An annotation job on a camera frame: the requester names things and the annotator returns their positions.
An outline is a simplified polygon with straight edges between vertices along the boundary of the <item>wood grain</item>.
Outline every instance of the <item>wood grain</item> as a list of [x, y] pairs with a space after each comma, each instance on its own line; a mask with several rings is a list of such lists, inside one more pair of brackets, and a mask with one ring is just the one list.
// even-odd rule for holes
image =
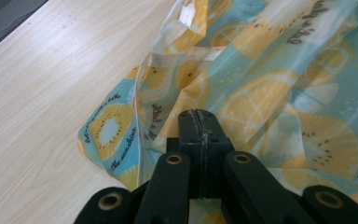
[[0, 223], [72, 223], [121, 186], [77, 131], [146, 55], [173, 0], [50, 0], [0, 43]]

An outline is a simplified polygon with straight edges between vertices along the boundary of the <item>kiwi print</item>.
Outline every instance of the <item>kiwi print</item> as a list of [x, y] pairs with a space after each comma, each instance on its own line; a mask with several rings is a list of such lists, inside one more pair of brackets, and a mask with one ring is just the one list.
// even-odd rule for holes
[[247, 58], [255, 58], [270, 43], [294, 25], [301, 23], [315, 1], [273, 1], [233, 40], [234, 48]]
[[318, 114], [298, 115], [308, 167], [314, 171], [356, 177], [358, 137], [348, 124]]
[[92, 123], [90, 130], [102, 161], [116, 154], [117, 147], [131, 124], [132, 115], [130, 105], [109, 105]]

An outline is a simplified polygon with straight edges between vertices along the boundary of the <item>printed plastic bag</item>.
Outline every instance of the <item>printed plastic bag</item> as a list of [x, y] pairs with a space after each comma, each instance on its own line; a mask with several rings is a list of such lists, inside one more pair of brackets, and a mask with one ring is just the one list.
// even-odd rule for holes
[[[358, 202], [358, 1], [178, 0], [78, 147], [135, 189], [191, 108], [292, 192], [322, 184]], [[191, 221], [222, 222], [215, 201], [193, 208]]]

